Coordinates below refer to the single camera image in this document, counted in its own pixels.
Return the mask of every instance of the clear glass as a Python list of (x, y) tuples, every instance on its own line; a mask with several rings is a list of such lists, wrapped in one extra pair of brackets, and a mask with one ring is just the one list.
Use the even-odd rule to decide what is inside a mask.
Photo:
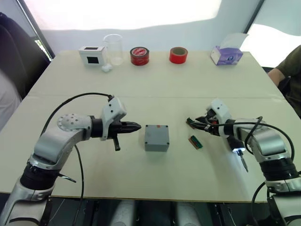
[(119, 34), (109, 34), (103, 38), (107, 48), (107, 57), (112, 65), (120, 65), (123, 62), (122, 36)]

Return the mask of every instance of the red and white tape roll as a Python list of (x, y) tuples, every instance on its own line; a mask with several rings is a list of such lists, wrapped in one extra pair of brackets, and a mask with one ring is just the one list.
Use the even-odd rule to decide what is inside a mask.
[(174, 47), (170, 50), (169, 60), (174, 64), (183, 64), (186, 61), (188, 51), (183, 47)]
[(135, 47), (130, 51), (131, 62), (134, 65), (145, 65), (150, 60), (150, 51), (145, 47)]

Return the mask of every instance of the black wire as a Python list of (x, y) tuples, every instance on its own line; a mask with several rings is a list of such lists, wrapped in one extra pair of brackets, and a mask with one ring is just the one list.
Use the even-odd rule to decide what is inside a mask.
[[(212, 124), (211, 122), (208, 121), (208, 119), (206, 119), (206, 123), (208, 123), (211, 126), (217, 126), (217, 127), (219, 127), (219, 126), (248, 125), (248, 124), (249, 125), (255, 125), (257, 122), (231, 122), (231, 123), (224, 123), (224, 124)], [(269, 124), (266, 124), (266, 123), (258, 123), (258, 125), (266, 126), (266, 127), (270, 127), (272, 129), (275, 129), (278, 132), (282, 133), (283, 136), (285, 136), (285, 138), (288, 140), (288, 142), (290, 143), (290, 146), (291, 146), (291, 159), (293, 161), (293, 159), (295, 157), (295, 148), (293, 146), (293, 142), (290, 139), (290, 137), (283, 130), (277, 128), (276, 126), (272, 126), (272, 125), (269, 125)]]
[(251, 137), (251, 135), (253, 134), (253, 132), (255, 131), (255, 129), (258, 127), (258, 124), (262, 121), (262, 116), (260, 116), (258, 118), (258, 121), (256, 122), (256, 124), (253, 126), (253, 128), (251, 129), (251, 131), (248, 133), (248, 135), (245, 138), (245, 148), (246, 150), (250, 153), (253, 154), (253, 152), (248, 148), (248, 141)]
[(75, 216), (73, 218), (72, 226), (75, 226), (75, 224), (76, 224), (76, 220), (77, 220), (77, 217), (79, 215), (79, 211), (80, 211), (81, 205), (83, 203), (84, 190), (85, 190), (83, 164), (81, 162), (81, 157), (80, 157), (79, 149), (77, 148), (76, 145), (74, 147), (75, 147), (77, 155), (79, 157), (79, 165), (80, 165), (80, 173), (81, 173), (81, 194), (80, 194), (79, 206), (78, 206), (78, 208), (76, 210), (76, 213), (75, 213)]
[(255, 216), (254, 216), (254, 204), (255, 204), (255, 199), (256, 199), (256, 196), (257, 194), (259, 193), (259, 191), (262, 189), (262, 187), (265, 185), (264, 182), (262, 182), (258, 188), (256, 189), (254, 195), (253, 195), (253, 198), (252, 198), (252, 202), (251, 202), (251, 216), (252, 216), (252, 219), (253, 219), (253, 222), (255, 224), (255, 226), (259, 226)]
[(105, 96), (105, 97), (108, 97), (108, 98), (112, 98), (113, 96), (112, 95), (109, 95), (109, 94), (104, 94), (104, 93), (82, 93), (82, 94), (79, 94), (79, 95), (76, 95), (76, 96), (73, 96), (71, 98), (69, 98), (68, 100), (64, 101), (63, 103), (61, 103), (52, 113), (51, 115), (49, 116), (49, 118), (47, 119), (44, 127), (43, 127), (43, 130), (41, 132), (41, 135), (43, 133), (45, 133), (51, 119), (53, 118), (53, 116), (55, 115), (55, 113), (57, 113), (58, 110), (60, 110), (61, 107), (63, 107), (64, 105), (66, 105), (67, 103), (71, 102), (72, 100), (78, 98), (78, 97), (82, 97), (82, 96), (87, 96), (87, 95), (100, 95), (100, 96)]

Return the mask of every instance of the tissue box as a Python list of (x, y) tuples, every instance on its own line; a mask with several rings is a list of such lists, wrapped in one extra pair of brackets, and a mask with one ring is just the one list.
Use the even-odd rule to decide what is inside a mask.
[(243, 52), (238, 48), (221, 48), (216, 46), (211, 52), (211, 59), (216, 65), (236, 65)]
[(105, 47), (83, 46), (79, 49), (79, 54), (85, 65), (89, 66), (102, 66), (105, 65)]

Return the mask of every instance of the white box with black screen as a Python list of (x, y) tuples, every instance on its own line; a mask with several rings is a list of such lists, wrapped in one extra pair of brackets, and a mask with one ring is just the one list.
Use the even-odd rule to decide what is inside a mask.
[(79, 49), (79, 54), (84, 64), (89, 66), (105, 65), (105, 47), (103, 46), (83, 46)]

